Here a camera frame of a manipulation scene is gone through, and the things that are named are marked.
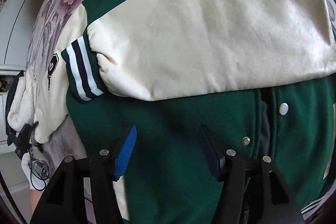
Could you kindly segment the white gloved left hand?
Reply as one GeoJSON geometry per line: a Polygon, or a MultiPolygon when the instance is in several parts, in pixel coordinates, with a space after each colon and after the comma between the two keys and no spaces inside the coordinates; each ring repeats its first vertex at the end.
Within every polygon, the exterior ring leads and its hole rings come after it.
{"type": "Polygon", "coordinates": [[[44,160],[35,158],[30,150],[22,156],[21,167],[31,190],[42,192],[50,181],[50,169],[44,160]]]}

